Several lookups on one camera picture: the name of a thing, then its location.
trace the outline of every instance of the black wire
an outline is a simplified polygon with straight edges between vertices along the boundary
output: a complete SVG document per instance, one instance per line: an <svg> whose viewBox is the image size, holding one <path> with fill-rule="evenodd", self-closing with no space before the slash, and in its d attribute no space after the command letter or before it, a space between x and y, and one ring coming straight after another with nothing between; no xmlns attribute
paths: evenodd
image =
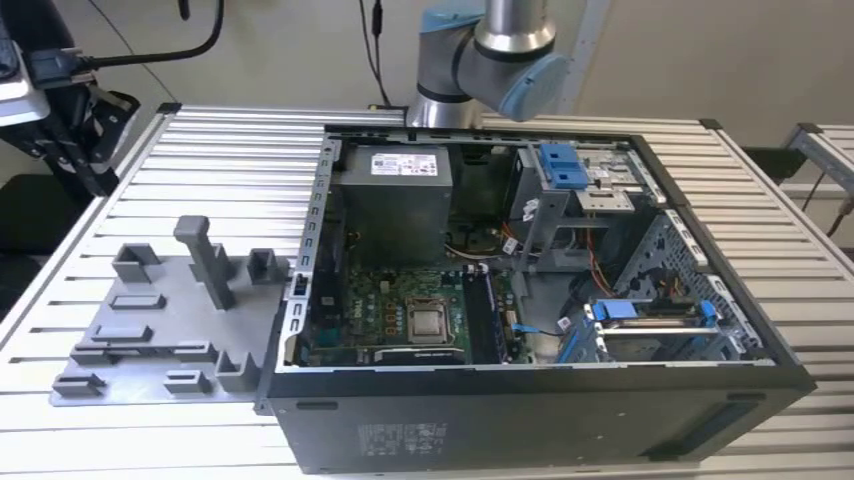
<svg viewBox="0 0 854 480"><path fill-rule="evenodd" d="M180 50L178 52L167 53L150 53L147 55L122 55L119 57L104 58L84 58L83 67L90 70L98 70L104 67L119 67L123 65L139 65L140 63L156 63L171 62L174 60L184 60L187 58L198 57L206 53L219 40L219 35L223 31L223 17L226 16L226 0L216 1L216 19L214 20L214 30L211 36L202 45L190 50Z"/></svg>
<svg viewBox="0 0 854 480"><path fill-rule="evenodd" d="M837 215L837 218L833 221L833 225L830 225L830 230L827 230L827 236L829 237L833 237L833 234L837 233L837 230L840 229L840 225L842 224L842 219L844 218L845 218L845 214L844 213Z"/></svg>
<svg viewBox="0 0 854 480"><path fill-rule="evenodd" d="M815 190L818 189L818 185L822 183L825 179L825 172L818 176L815 180L815 184L813 185L813 190L810 190L810 194L806 196L806 200L803 201L803 206L801 207L801 211L806 212L806 207L810 205L810 200L813 200L813 195L815 195Z"/></svg>
<svg viewBox="0 0 854 480"><path fill-rule="evenodd" d="M368 66L371 67L371 73L374 74L374 79L376 80L376 86L379 87L379 94L383 97L383 103L386 104L386 106L390 106L391 102L388 101L388 95L386 95L383 82L380 81L379 73L376 71L376 67L374 66L374 57L371 56L371 42L368 41L368 20L364 15L364 0L359 0L359 14L362 15L362 37L364 39L364 53L368 56Z"/></svg>
<svg viewBox="0 0 854 480"><path fill-rule="evenodd" d="M104 21L107 22L107 25L110 25L110 28L112 28L112 31L116 32L116 35L119 35L119 39L122 39L122 43L124 43L124 46L128 48L128 51L131 52L131 54L136 55L136 52L134 51L134 47L131 47L131 44L128 43L128 39L124 38L124 35L122 35L122 32L119 31L119 27L116 27L116 24L112 23L112 20L110 19L110 17L107 16L107 14L102 10L102 8L98 6L98 3L95 3L95 0L90 0L90 5L92 5L92 8L95 8L95 10L98 10L98 13L102 15ZM172 91L170 90L170 87L166 86L166 83L163 83L163 80L160 80L160 77L155 74L155 72L151 71L151 68L148 68L148 65L146 65L143 63L140 65L140 67L143 67L146 69L146 71L148 72L151 77L160 84L160 87L163 87L163 90L166 91L167 95L172 99L172 101L178 102L178 98L172 94Z"/></svg>
<svg viewBox="0 0 854 480"><path fill-rule="evenodd" d="M374 58L376 58L376 82L379 83L379 91L383 96L383 102L386 103L386 106L391 107L391 102L388 101L388 93L386 93L386 83L383 82L383 67L379 63L379 37L374 37L374 52L376 53Z"/></svg>

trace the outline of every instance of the motherboard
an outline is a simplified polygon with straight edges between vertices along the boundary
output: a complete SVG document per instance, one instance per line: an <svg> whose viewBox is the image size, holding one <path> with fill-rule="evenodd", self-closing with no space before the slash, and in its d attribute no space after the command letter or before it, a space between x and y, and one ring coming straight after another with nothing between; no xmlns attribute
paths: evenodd
<svg viewBox="0 0 854 480"><path fill-rule="evenodd" d="M519 321L510 276L479 278L487 285L483 298L470 293L477 285L470 277L463 269L351 269L340 326L315 334L310 364L413 364L419 357L471 364L479 363L485 343L501 362L521 357L522 342L510 328Z"/></svg>

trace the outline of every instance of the sticker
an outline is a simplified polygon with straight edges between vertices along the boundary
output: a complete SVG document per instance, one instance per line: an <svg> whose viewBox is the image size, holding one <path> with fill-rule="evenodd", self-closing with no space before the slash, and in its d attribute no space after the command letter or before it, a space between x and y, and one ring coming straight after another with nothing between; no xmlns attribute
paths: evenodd
<svg viewBox="0 0 854 480"><path fill-rule="evenodd" d="M439 175L437 156L376 153L371 157L371 175L435 177Z"/></svg>
<svg viewBox="0 0 854 480"><path fill-rule="evenodd" d="M505 242L505 246L502 247L502 250L507 255L513 255L513 252L517 251L518 246L519 246L519 241L515 238L509 238L507 241Z"/></svg>
<svg viewBox="0 0 854 480"><path fill-rule="evenodd" d="M442 455L447 423L359 425L359 450L366 457Z"/></svg>
<svg viewBox="0 0 854 480"><path fill-rule="evenodd" d="M609 171L603 168L591 168L590 170L587 170L590 172L590 175L595 178L609 178Z"/></svg>
<svg viewBox="0 0 854 480"><path fill-rule="evenodd" d="M567 317L563 317L561 320L558 320L558 327L561 327L563 333L569 332L571 326L573 321Z"/></svg>

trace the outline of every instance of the gray post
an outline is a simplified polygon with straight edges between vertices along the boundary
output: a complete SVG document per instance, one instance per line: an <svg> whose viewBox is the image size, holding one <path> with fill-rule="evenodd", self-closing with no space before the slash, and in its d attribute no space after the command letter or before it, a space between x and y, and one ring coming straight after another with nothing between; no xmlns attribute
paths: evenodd
<svg viewBox="0 0 854 480"><path fill-rule="evenodd" d="M178 219L175 239L187 245L192 261L196 264L196 275L208 289L214 306L219 310L228 310L235 305L235 296L228 289L227 272L223 272L216 262L214 246L208 240L211 222L208 217L184 215Z"/></svg>

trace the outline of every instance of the slotted metal table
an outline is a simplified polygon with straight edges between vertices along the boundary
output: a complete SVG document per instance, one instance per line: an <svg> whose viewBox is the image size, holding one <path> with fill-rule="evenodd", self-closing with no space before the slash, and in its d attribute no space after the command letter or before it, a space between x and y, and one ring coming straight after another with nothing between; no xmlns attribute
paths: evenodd
<svg viewBox="0 0 854 480"><path fill-rule="evenodd" d="M55 408L48 392L110 289L120 245L148 242L178 253L176 218L199 214L230 253L268 247L294 257L323 125L400 122L396 112L191 106L156 115L118 168L116 193L88 207L0 324L0 473L302 477L275 419L248 404ZM818 389L701 464L402 476L854 478L854 266L727 134L690 120L541 117L517 124L487 117L485 124L645 136Z"/></svg>

